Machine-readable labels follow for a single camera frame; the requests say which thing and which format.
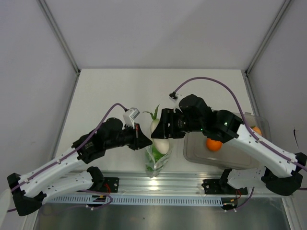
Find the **green lettuce leaf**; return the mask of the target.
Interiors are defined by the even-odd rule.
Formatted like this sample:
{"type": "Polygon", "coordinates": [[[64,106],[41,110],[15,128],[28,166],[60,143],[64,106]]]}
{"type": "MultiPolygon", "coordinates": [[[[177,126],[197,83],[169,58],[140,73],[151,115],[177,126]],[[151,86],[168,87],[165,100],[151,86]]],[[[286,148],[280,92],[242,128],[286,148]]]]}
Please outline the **green lettuce leaf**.
{"type": "Polygon", "coordinates": [[[154,172],[163,168],[164,166],[164,154],[160,153],[154,145],[150,145],[146,148],[146,170],[154,172]]]}

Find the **clear zip top bag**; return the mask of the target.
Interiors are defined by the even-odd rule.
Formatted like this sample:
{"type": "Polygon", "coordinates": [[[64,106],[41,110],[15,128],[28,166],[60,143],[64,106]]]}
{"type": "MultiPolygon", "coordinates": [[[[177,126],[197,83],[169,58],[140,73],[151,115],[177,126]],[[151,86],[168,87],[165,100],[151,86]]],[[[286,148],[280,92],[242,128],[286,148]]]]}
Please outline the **clear zip top bag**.
{"type": "Polygon", "coordinates": [[[167,165],[173,146],[166,154],[160,153],[155,145],[150,145],[145,148],[145,173],[149,178],[156,177],[161,170],[167,165]]]}

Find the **orange fruit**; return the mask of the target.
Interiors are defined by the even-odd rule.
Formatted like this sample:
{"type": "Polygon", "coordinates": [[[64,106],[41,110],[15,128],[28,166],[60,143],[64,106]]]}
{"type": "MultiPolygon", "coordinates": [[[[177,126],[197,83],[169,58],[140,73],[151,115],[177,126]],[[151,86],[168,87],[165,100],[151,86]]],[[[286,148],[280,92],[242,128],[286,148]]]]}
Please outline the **orange fruit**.
{"type": "Polygon", "coordinates": [[[212,140],[210,138],[207,138],[206,140],[206,146],[208,150],[213,151],[213,152],[219,151],[222,145],[223,143],[217,140],[212,140]]]}

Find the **peach fruit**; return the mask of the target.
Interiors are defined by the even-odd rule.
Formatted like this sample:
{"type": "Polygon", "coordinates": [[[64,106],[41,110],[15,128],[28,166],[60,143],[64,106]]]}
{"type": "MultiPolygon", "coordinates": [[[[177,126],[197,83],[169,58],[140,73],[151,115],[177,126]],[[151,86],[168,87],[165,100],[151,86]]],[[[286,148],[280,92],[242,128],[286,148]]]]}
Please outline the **peach fruit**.
{"type": "Polygon", "coordinates": [[[259,135],[262,135],[262,132],[261,132],[261,130],[257,127],[257,126],[253,126],[253,127],[251,127],[252,128],[252,130],[254,130],[256,133],[258,133],[259,135]]]}

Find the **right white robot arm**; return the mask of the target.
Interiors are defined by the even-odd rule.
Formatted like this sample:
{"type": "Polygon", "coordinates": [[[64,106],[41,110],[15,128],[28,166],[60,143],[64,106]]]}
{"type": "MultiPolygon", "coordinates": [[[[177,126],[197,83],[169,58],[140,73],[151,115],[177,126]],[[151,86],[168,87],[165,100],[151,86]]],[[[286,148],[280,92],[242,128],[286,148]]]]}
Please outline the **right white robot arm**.
{"type": "Polygon", "coordinates": [[[178,99],[177,104],[175,109],[162,110],[152,139],[177,139],[186,133],[201,132],[207,138],[238,148],[262,164],[255,169],[224,170],[218,180],[223,194],[241,188],[266,187],[275,194],[289,196],[302,188],[300,170],[307,162],[305,154],[282,150],[255,133],[243,116],[212,110],[194,94],[178,99]]]}

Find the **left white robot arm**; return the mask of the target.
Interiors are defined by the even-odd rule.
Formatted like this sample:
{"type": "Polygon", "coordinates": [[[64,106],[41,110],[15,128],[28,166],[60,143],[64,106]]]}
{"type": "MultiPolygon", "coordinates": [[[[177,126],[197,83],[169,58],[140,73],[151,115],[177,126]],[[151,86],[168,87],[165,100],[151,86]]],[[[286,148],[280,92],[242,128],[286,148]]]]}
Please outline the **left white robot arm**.
{"type": "Polygon", "coordinates": [[[124,146],[140,150],[151,144],[138,123],[124,125],[117,118],[109,118],[89,134],[81,136],[58,158],[30,173],[12,173],[7,177],[18,215],[27,216],[47,201],[67,193],[99,192],[104,187],[105,178],[98,167],[91,166],[72,177],[62,176],[103,157],[107,150],[124,146]]]}

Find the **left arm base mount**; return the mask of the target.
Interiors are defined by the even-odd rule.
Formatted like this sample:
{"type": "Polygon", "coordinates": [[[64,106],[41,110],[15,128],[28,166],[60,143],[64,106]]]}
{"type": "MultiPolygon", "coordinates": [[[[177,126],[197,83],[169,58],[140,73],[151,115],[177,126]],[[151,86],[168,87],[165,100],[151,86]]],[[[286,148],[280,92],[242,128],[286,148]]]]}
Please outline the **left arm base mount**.
{"type": "Polygon", "coordinates": [[[103,183],[98,183],[98,185],[93,185],[88,190],[102,192],[102,193],[117,193],[119,188],[119,178],[118,177],[105,177],[103,183]]]}

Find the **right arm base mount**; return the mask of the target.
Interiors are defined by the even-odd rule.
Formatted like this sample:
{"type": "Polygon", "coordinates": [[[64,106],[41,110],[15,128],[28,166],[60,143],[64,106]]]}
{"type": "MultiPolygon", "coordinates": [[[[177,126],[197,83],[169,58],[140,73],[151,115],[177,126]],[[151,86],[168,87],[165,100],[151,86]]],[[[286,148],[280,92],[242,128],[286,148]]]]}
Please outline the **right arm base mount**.
{"type": "Polygon", "coordinates": [[[201,186],[204,189],[206,195],[247,195],[248,189],[240,188],[235,189],[227,182],[219,179],[204,179],[201,186]]]}

